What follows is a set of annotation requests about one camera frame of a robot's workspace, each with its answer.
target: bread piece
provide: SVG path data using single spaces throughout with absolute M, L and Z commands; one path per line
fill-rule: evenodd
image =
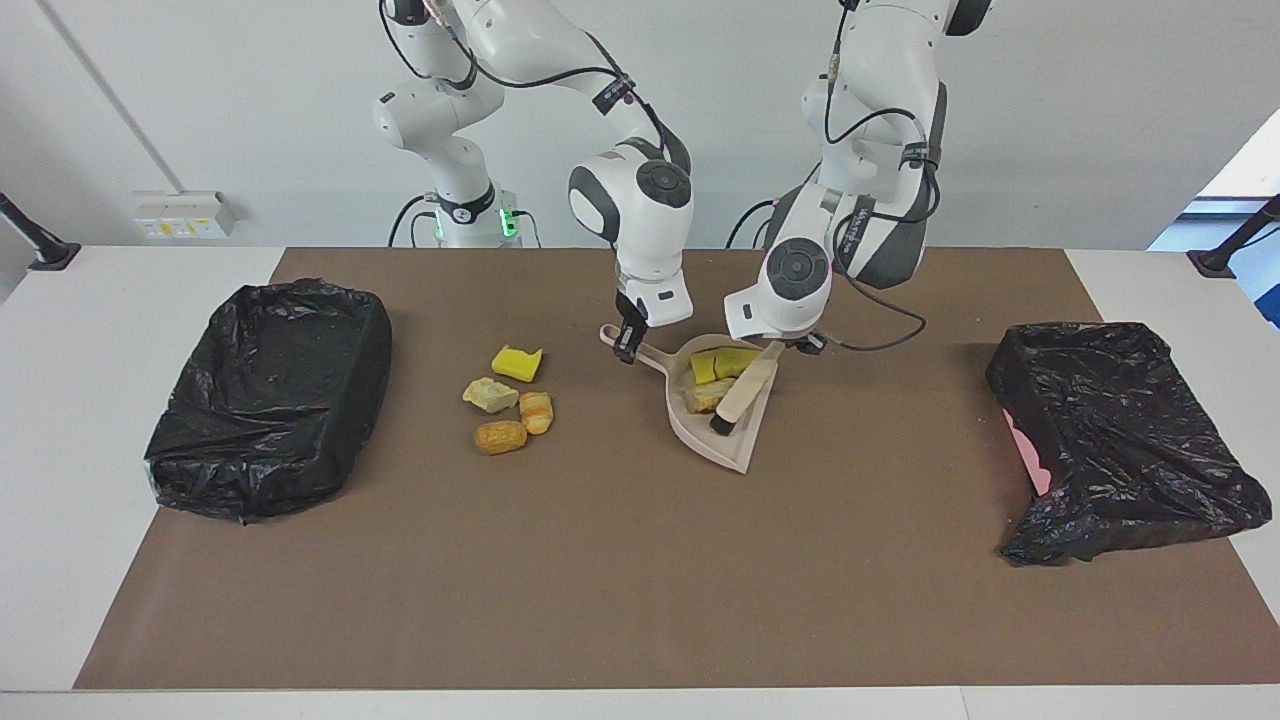
M 467 386 L 462 400 L 493 415 L 515 407 L 520 401 L 520 393 L 493 378 L 480 378 Z
M 685 392 L 685 406 L 690 413 L 709 414 L 719 406 L 719 401 L 737 382 L 733 378 L 716 380 L 713 383 L 694 386 Z
M 500 420 L 476 428 L 474 439 L 480 452 L 502 455 L 525 447 L 525 443 L 529 442 L 529 430 L 515 420 Z
M 526 392 L 520 396 L 520 420 L 531 436 L 540 436 L 552 427 L 556 411 L 552 396 L 545 392 Z

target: white table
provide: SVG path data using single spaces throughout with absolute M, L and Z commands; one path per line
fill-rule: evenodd
M 70 692 L 155 512 L 141 452 L 219 302 L 279 249 L 86 247 L 0 305 L 0 719 L 1271 719 L 1280 685 L 618 692 Z M 1107 320 L 1142 320 L 1280 497 L 1280 333 L 1181 255 L 1073 251 Z M 1280 523 L 1233 538 L 1280 609 Z

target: yellow sponge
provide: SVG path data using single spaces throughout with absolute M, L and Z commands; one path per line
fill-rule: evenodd
M 690 359 L 694 366 L 694 384 L 707 384 L 716 380 L 736 378 L 755 360 L 759 350 L 749 347 L 717 347 L 695 352 Z
M 716 382 L 716 354 L 718 350 L 695 352 L 690 359 L 694 365 L 694 384 L 704 386 Z
M 719 347 L 716 350 L 716 379 L 736 378 L 755 360 L 759 350 L 746 347 Z
M 509 345 L 502 346 L 498 351 L 497 357 L 493 359 L 494 373 L 499 375 L 507 375 L 508 378 L 516 378 L 524 383 L 534 382 L 534 377 L 538 375 L 538 366 L 543 364 L 543 351 L 539 350 L 530 355 L 521 350 L 516 350 Z

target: crumpled plastic bag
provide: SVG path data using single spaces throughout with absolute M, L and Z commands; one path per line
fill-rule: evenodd
M 987 382 L 1052 475 L 1001 553 L 1024 565 L 1230 536 L 1271 500 L 1147 325 L 1010 328 Z
M 209 322 L 146 451 L 165 507 L 248 523 L 337 493 L 390 373 L 381 300 L 324 281 L 243 287 Z

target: brown table cover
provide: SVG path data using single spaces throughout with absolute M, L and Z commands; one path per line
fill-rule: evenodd
M 1012 568 L 1029 482 L 983 380 L 1005 328 L 1098 315 L 1061 251 L 929 250 L 879 354 L 783 357 L 751 473 L 672 434 L 662 377 L 596 340 L 607 251 L 289 250 L 275 281 L 376 292 L 396 332 L 347 488 L 242 528 L 160 510 L 77 688 L 685 688 L 1280 682 L 1228 541 Z M 689 252 L 722 332 L 754 252 Z M 837 287 L 851 342 L 911 323 Z M 547 350 L 557 419 L 484 457 L 460 400 Z M 513 383 L 521 388 L 520 383 Z

